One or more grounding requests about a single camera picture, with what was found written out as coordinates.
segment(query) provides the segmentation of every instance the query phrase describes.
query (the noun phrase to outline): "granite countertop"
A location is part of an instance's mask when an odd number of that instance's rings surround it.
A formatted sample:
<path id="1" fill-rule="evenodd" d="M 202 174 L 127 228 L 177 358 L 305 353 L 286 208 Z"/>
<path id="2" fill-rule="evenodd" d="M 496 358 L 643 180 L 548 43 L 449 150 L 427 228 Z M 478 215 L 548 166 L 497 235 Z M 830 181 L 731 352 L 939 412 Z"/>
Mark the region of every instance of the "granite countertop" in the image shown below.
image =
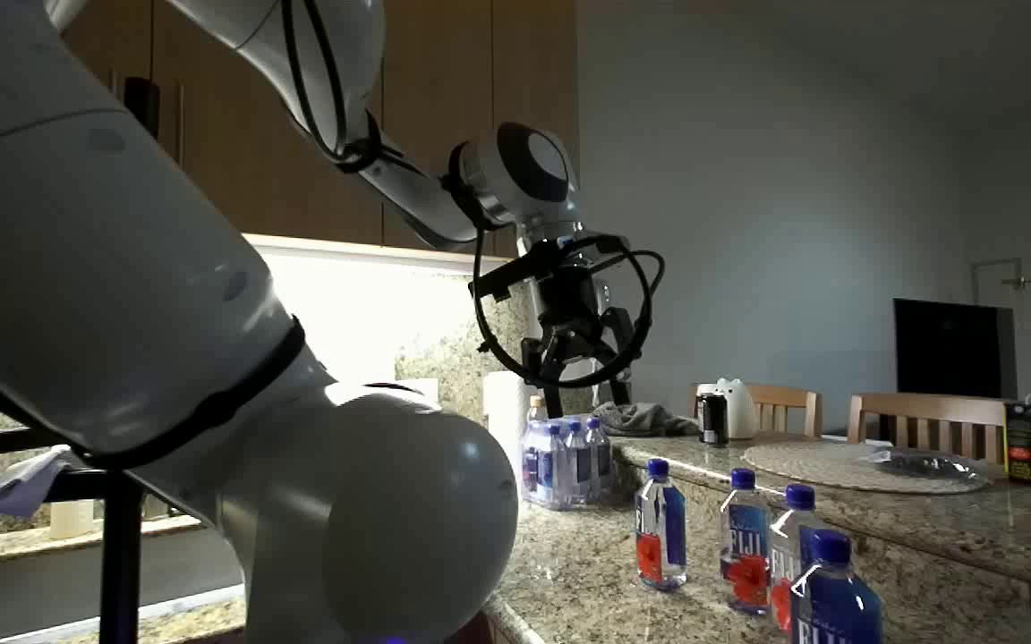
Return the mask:
<path id="1" fill-rule="evenodd" d="M 738 447 L 707 447 L 693 437 L 618 437 L 626 460 L 670 457 L 676 477 L 714 491 L 731 491 L 731 468 L 742 465 Z M 758 487 L 782 494 L 787 478 L 762 477 Z M 1031 487 L 992 484 L 974 494 L 917 496 L 866 491 L 818 491 L 826 521 L 860 538 L 906 544 L 958 559 L 999 577 L 1031 582 Z"/>
<path id="2" fill-rule="evenodd" d="M 618 441 L 626 460 L 670 457 L 676 477 L 707 491 L 727 491 L 727 471 L 742 460 L 742 447 L 714 451 L 697 441 Z M 820 491 L 820 512 L 866 538 L 897 542 L 930 556 L 949 556 L 995 569 L 1014 581 L 1031 581 L 1031 491 L 987 487 L 959 496 L 899 496 L 899 494 L 844 494 Z M 659 595 L 638 582 L 635 573 L 635 512 L 626 502 L 612 507 L 545 512 L 520 507 L 520 538 L 513 561 L 483 606 L 505 639 L 515 644 L 638 644 L 638 639 L 786 639 L 769 618 L 750 618 L 727 607 L 717 577 L 714 542 L 694 538 L 693 516 L 693 582 L 676 595 Z M 0 556 L 39 551 L 42 538 L 3 533 Z M 177 644 L 242 629 L 244 601 L 220 601 L 172 617 L 149 618 L 145 644 Z M 911 624 L 890 624 L 890 639 L 923 639 Z"/>
<path id="3" fill-rule="evenodd" d="M 725 582 L 714 577 L 711 542 L 693 542 L 693 582 L 659 595 L 635 577 L 632 503 L 584 512 L 520 512 L 520 538 L 497 589 L 483 606 L 486 618 L 520 644 L 564 639 L 774 639 L 786 637 L 769 618 L 750 618 L 725 606 Z M 50 544 L 42 528 L 0 533 L 0 559 Z M 242 629 L 244 601 L 220 601 L 177 617 L 145 618 L 145 644 L 177 644 Z"/>

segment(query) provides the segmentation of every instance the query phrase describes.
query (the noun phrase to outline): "kitchen counter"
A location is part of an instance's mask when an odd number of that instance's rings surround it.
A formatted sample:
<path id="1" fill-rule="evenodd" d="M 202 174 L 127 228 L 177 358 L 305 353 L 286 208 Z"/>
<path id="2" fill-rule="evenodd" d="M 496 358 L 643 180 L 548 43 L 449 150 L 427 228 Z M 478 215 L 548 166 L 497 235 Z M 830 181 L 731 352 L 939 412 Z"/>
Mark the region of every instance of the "kitchen counter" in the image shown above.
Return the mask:
<path id="1" fill-rule="evenodd" d="M 618 441 L 632 465 L 657 456 L 675 460 L 688 494 L 693 582 L 659 595 L 635 577 L 635 516 L 612 507 L 545 512 L 524 503 L 513 561 L 483 606 L 497 639 L 786 639 L 768 618 L 727 607 L 714 556 L 714 507 L 742 447 L 711 451 L 697 441 Z M 820 512 L 853 528 L 866 581 L 890 601 L 884 637 L 922 639 L 1031 639 L 1031 491 L 981 491 L 965 496 L 899 496 L 820 491 Z M 0 556 L 34 551 L 26 538 L 0 538 Z M 177 644 L 242 629 L 244 606 L 220 601 L 145 624 L 145 644 Z"/>
<path id="2" fill-rule="evenodd" d="M 670 457 L 676 477 L 711 491 L 731 491 L 731 468 L 744 447 L 703 441 L 618 441 L 632 460 Z M 787 478 L 762 477 L 758 491 L 782 494 Z M 954 561 L 1031 582 L 1031 487 L 992 484 L 974 494 L 917 496 L 820 487 L 820 516 L 860 538 L 906 544 Z"/>

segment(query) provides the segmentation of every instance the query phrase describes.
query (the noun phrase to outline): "ceiling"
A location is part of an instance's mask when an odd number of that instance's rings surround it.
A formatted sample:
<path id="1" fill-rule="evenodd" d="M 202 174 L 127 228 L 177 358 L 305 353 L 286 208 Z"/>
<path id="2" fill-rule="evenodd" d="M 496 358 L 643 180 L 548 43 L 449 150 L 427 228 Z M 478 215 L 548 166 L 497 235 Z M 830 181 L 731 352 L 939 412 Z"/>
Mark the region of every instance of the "ceiling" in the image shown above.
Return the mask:
<path id="1" fill-rule="evenodd" d="M 959 134 L 1031 117 L 1031 0 L 734 0 L 731 6 Z"/>

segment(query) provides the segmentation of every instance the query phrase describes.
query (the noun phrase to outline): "black cable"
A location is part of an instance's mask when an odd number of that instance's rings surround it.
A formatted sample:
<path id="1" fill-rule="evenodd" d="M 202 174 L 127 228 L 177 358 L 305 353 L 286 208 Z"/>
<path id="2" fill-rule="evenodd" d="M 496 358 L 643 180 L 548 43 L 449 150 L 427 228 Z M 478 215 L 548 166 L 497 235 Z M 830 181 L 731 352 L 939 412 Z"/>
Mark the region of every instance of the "black cable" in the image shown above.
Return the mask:
<path id="1" fill-rule="evenodd" d="M 334 110 L 337 110 L 337 144 L 343 144 L 349 141 L 349 116 L 343 116 L 339 63 L 334 56 L 329 30 L 325 30 L 325 18 L 317 6 L 317 0 L 305 0 L 305 10 L 307 10 L 307 24 L 317 31 L 320 55 L 329 67 L 329 88 L 334 88 Z"/>
<path id="2" fill-rule="evenodd" d="M 657 280 L 651 280 L 651 287 L 659 289 L 659 282 L 664 282 L 664 277 L 668 277 L 668 256 L 664 255 L 657 255 L 657 249 L 635 249 L 638 256 L 651 256 L 657 262 Z"/>
<path id="3" fill-rule="evenodd" d="M 324 128 L 317 125 L 317 116 L 311 116 L 311 105 L 307 105 L 307 88 L 305 88 L 305 72 L 302 72 L 302 55 L 298 55 L 298 24 L 294 24 L 294 0 L 282 0 L 281 2 L 281 18 L 282 18 L 282 35 L 286 35 L 286 56 L 291 56 L 291 75 L 294 75 L 294 88 L 298 88 L 298 105 L 302 105 L 302 116 L 305 116 L 305 128 L 311 134 L 311 141 L 320 146 L 324 144 Z"/>

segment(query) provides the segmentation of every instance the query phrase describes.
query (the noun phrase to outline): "sink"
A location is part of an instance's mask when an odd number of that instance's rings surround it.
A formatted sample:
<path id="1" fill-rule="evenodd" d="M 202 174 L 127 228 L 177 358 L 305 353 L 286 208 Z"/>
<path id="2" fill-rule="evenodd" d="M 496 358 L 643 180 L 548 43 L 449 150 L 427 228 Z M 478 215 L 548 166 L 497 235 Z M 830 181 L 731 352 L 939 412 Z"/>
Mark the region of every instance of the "sink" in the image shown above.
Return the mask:
<path id="1" fill-rule="evenodd" d="M 242 588 L 228 544 L 203 525 L 145 533 L 140 606 Z M 0 559 L 0 639 L 98 618 L 100 544 Z"/>

